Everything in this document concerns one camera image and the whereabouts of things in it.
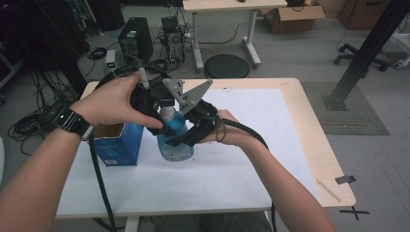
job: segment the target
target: black watch strap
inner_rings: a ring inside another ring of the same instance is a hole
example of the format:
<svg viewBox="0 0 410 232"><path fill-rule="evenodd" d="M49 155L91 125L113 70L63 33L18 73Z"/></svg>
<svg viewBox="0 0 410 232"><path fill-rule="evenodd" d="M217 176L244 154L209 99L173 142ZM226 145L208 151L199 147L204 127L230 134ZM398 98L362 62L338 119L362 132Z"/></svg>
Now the black watch strap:
<svg viewBox="0 0 410 232"><path fill-rule="evenodd" d="M64 131L74 132L81 137L81 140L85 141L90 136L93 126L90 125L85 119L70 110L69 108L60 115L56 125L57 128L61 128Z"/></svg>

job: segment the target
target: table leg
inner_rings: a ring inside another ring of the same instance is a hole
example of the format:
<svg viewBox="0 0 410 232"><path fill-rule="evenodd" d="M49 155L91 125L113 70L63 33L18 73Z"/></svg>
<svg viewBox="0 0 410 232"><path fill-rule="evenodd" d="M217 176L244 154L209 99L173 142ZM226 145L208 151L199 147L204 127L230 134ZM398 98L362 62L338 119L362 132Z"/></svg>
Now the table leg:
<svg viewBox="0 0 410 232"><path fill-rule="evenodd" d="M124 232L138 232L139 217L127 217L126 229Z"/></svg>
<svg viewBox="0 0 410 232"><path fill-rule="evenodd" d="M244 43L247 46L247 49L250 53L250 57L252 58L254 69L257 66L260 66L262 64L252 44L253 29L255 28L256 14L257 14L257 10L252 10L250 12L248 36L244 37Z"/></svg>
<svg viewBox="0 0 410 232"><path fill-rule="evenodd" d="M192 13L192 27L193 27L193 58L195 59L196 71L202 72L204 69L204 62L202 61L201 50L199 49L198 28L197 28L197 13Z"/></svg>

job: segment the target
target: person's left hand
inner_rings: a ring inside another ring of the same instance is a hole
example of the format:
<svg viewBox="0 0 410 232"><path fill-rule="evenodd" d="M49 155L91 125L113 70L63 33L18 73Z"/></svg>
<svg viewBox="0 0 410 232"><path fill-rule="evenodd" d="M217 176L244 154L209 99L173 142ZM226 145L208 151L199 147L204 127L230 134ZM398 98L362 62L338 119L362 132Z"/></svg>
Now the person's left hand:
<svg viewBox="0 0 410 232"><path fill-rule="evenodd" d="M162 128L162 123L131 107L130 97L140 81L136 72L128 77L115 78L84 99L75 102L71 110L81 115L94 127L99 124L136 123L147 128Z"/></svg>

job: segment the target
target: electronic equipment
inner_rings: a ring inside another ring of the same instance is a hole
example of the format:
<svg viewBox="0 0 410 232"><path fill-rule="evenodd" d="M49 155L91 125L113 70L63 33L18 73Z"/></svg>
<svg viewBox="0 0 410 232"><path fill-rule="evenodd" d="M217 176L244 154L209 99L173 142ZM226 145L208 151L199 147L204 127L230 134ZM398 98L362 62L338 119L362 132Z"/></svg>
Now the electronic equipment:
<svg viewBox="0 0 410 232"><path fill-rule="evenodd" d="M184 63L185 54L183 46L183 33L181 28L178 28L170 33L165 33L166 53L168 54L169 62L173 65Z"/></svg>
<svg viewBox="0 0 410 232"><path fill-rule="evenodd" d="M115 69L119 68L116 64L115 50L108 50L105 55L105 67L109 72L113 72Z"/></svg>
<svg viewBox="0 0 410 232"><path fill-rule="evenodd" d="M118 0L86 0L100 28L112 31L121 28L125 21Z"/></svg>
<svg viewBox="0 0 410 232"><path fill-rule="evenodd" d="M176 16L169 16L169 17L162 17L162 30L164 32L171 32L178 27L178 17Z"/></svg>
<svg viewBox="0 0 410 232"><path fill-rule="evenodd" d="M174 66L184 63L183 31L178 25L176 16L162 17L162 44L166 47L169 63Z"/></svg>
<svg viewBox="0 0 410 232"><path fill-rule="evenodd" d="M124 54L138 57L148 63L154 51L148 21L145 17L130 17L118 42Z"/></svg>

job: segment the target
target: floor mat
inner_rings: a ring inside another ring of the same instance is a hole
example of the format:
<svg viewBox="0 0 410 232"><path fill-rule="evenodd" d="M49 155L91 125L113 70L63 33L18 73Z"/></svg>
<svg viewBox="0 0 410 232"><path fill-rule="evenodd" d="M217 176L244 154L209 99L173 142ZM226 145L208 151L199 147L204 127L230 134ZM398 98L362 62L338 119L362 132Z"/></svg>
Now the floor mat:
<svg viewBox="0 0 410 232"><path fill-rule="evenodd" d="M347 111L329 111L322 96L329 96L336 87L334 82L302 82L308 100L327 134L390 135L360 88L355 86L344 102Z"/></svg>

